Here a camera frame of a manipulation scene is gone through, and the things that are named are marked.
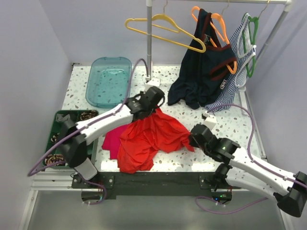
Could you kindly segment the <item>white clothes rack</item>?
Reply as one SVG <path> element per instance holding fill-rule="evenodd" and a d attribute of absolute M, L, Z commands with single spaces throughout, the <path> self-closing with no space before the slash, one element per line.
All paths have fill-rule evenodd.
<path fill-rule="evenodd" d="M 271 41 L 274 39 L 276 33 L 278 32 L 279 28 L 281 27 L 282 23 L 284 22 L 286 16 L 288 15 L 289 11 L 292 9 L 294 1 L 293 0 L 235 0 L 234 3 L 250 3 L 250 4 L 265 4 L 268 6 L 270 3 L 271 4 L 283 4 L 284 9 L 283 12 L 281 13 L 280 17 L 278 18 L 277 22 L 275 23 L 274 27 L 272 28 L 272 31 L 270 32 L 268 38 L 266 39 L 264 45 L 262 46 L 261 50 L 259 51 L 256 61 L 259 61 L 265 51 L 267 50 L 269 44 Z M 146 1 L 146 9 L 147 9 L 147 70 L 149 73 L 147 74 L 147 77 L 145 79 L 148 82 L 151 82 L 153 77 L 152 77 L 152 67 L 153 67 L 153 62 L 152 62 L 152 18 L 153 18 L 153 13 L 152 13 L 152 8 L 153 8 L 153 1 L 152 0 L 147 0 Z M 238 96 L 240 99 L 240 105 L 243 107 L 242 110 L 244 109 L 249 109 L 249 102 L 248 102 L 248 97 L 246 95 L 246 87 L 243 87 L 241 90 L 238 92 Z"/>

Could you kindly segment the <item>blue striped tank top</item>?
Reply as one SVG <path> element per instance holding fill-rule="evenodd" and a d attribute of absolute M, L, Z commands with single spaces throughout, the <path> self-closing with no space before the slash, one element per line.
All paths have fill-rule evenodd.
<path fill-rule="evenodd" d="M 232 50 L 236 56 L 236 45 L 235 45 L 235 39 L 237 38 L 236 30 L 231 35 L 229 41 L 232 46 Z M 223 109 L 230 108 L 229 104 L 232 104 L 235 98 L 235 94 L 237 91 L 241 90 L 235 86 L 235 76 L 239 70 L 238 67 L 238 60 L 237 60 L 237 71 L 235 74 L 230 74 L 227 82 L 224 84 L 224 87 L 220 93 L 220 95 L 217 97 L 217 99 L 211 103 L 205 106 L 207 110 L 211 110 L 213 112 L 220 111 Z"/>

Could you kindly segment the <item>green hanger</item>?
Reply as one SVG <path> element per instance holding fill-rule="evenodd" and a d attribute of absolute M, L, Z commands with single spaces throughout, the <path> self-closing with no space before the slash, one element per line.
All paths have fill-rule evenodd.
<path fill-rule="evenodd" d="M 243 32 L 243 48 L 244 51 L 247 51 L 247 48 L 251 47 L 251 50 L 256 53 L 256 36 L 257 36 L 257 31 L 258 31 L 258 26 L 259 26 L 259 19 L 261 14 L 266 10 L 270 3 L 270 0 L 266 1 L 266 6 L 265 8 L 260 12 L 258 16 L 251 17 L 247 12 L 245 15 L 242 17 L 244 19 L 245 16 L 247 16 L 247 29 L 248 33 Z M 252 64 L 251 67 L 249 64 L 246 65 L 246 70 L 247 70 L 247 76 L 251 78 L 253 76 L 255 67 L 256 67 L 256 55 L 254 55 L 251 58 Z"/>

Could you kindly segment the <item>red tank top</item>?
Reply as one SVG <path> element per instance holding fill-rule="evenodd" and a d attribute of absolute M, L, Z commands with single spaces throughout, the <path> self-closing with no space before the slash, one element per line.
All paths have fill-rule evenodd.
<path fill-rule="evenodd" d="M 190 132 L 177 119 L 158 108 L 149 117 L 129 124 L 120 135 L 118 168 L 129 174 L 149 171 L 160 150 L 171 153 L 186 148 L 193 152 L 189 136 Z"/>

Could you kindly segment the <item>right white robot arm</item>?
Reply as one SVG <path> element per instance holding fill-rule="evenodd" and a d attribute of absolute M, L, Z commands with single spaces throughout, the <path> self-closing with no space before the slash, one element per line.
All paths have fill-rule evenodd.
<path fill-rule="evenodd" d="M 250 157 L 248 151 L 228 138 L 217 138 L 201 124 L 193 127 L 190 144 L 220 163 L 208 183 L 215 188 L 239 187 L 276 202 L 292 217 L 302 216 L 307 202 L 307 175 L 282 170 L 268 162 Z"/>

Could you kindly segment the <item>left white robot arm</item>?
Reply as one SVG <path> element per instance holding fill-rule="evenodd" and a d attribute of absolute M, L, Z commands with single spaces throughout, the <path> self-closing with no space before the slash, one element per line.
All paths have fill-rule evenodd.
<path fill-rule="evenodd" d="M 82 182 L 94 188 L 99 184 L 99 176 L 98 170 L 88 158 L 87 146 L 117 127 L 149 117 L 159 108 L 158 103 L 164 101 L 165 93 L 152 86 L 94 118 L 78 123 L 68 120 L 63 123 L 54 147 L 59 149 L 68 166 L 82 177 Z"/>

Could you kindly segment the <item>teal transparent plastic bin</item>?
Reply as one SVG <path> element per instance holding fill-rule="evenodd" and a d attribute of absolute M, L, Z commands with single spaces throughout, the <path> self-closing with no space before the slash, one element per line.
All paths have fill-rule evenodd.
<path fill-rule="evenodd" d="M 96 108 L 112 109 L 125 98 L 132 63 L 125 57 L 101 57 L 90 69 L 85 98 Z"/>

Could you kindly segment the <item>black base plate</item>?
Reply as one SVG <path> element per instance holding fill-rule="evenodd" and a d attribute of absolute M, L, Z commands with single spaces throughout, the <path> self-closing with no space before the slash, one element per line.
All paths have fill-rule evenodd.
<path fill-rule="evenodd" d="M 214 189 L 231 188 L 213 180 L 213 172 L 99 172 L 91 181 L 106 188 L 106 198 L 117 196 L 206 196 Z"/>

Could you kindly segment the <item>magenta folded cloth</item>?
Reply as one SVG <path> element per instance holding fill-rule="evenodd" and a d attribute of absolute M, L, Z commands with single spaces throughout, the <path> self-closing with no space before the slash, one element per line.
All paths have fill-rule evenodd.
<path fill-rule="evenodd" d="M 119 126 L 106 133 L 102 149 L 110 152 L 111 160 L 117 159 L 118 149 L 120 147 L 120 136 L 128 126 L 129 125 Z"/>

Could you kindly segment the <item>white hanger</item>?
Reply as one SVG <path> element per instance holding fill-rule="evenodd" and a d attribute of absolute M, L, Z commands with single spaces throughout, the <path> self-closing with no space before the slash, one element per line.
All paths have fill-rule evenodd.
<path fill-rule="evenodd" d="M 247 29 L 247 16 L 244 17 L 244 19 L 241 20 L 241 24 L 236 30 L 237 38 L 235 39 L 235 45 L 236 45 L 236 57 L 238 60 L 238 67 L 239 70 L 235 76 L 235 86 L 239 89 L 242 89 L 245 87 L 248 76 L 247 76 L 247 70 L 246 65 L 249 64 L 251 67 L 252 61 L 251 58 L 256 55 L 250 48 L 247 48 L 247 51 L 244 51 L 243 48 L 243 32 L 248 33 Z"/>

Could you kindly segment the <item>yellow hanger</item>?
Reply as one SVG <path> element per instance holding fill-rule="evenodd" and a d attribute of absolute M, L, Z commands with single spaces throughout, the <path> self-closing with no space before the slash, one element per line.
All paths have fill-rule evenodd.
<path fill-rule="evenodd" d="M 179 27 L 177 25 L 177 23 L 168 15 L 165 14 L 165 7 L 167 6 L 167 4 L 164 6 L 164 11 L 163 13 L 159 13 L 156 15 L 153 15 L 152 12 L 152 8 L 153 8 L 153 1 L 152 0 L 147 0 L 146 1 L 146 9 L 147 9 L 147 13 L 146 13 L 146 18 L 128 18 L 125 21 L 125 27 L 131 31 L 143 34 L 147 36 L 147 54 L 151 55 L 152 54 L 152 38 L 156 38 L 162 41 L 166 41 L 169 43 L 172 43 L 174 45 L 177 46 L 181 46 L 181 47 L 185 47 L 189 50 L 195 51 L 195 52 L 199 52 L 199 53 L 204 53 L 206 51 L 206 46 L 204 44 L 203 41 L 201 41 L 201 39 L 196 38 L 193 34 L 185 31 L 184 29 L 182 29 L 181 27 Z M 168 23 L 170 26 L 172 26 L 171 28 L 167 28 L 167 27 L 163 27 L 161 25 L 157 25 L 154 24 L 154 21 L 164 21 L 166 23 Z M 136 28 L 131 27 L 129 24 L 130 23 L 136 23 L 136 22 L 146 22 L 146 31 L 142 31 Z M 154 35 L 152 33 L 152 27 L 156 27 L 159 28 L 161 30 L 165 30 L 171 33 L 175 33 L 175 34 L 185 34 L 186 36 L 190 37 L 193 41 L 196 41 L 199 45 L 200 48 L 197 47 L 193 47 L 193 46 L 188 46 L 186 44 L 174 41 L 174 40 L 170 40 L 168 38 L 165 37 L 161 37 L 158 35 Z"/>

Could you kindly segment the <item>navy tank top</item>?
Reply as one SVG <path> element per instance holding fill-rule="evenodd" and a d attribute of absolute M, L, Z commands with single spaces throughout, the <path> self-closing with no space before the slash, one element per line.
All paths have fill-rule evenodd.
<path fill-rule="evenodd" d="M 199 10 L 194 36 L 206 47 L 204 53 L 188 49 L 181 62 L 179 77 L 171 85 L 167 104 L 185 101 L 191 109 L 216 101 L 226 85 L 236 56 L 230 44 L 221 46 L 213 28 L 212 13 Z"/>

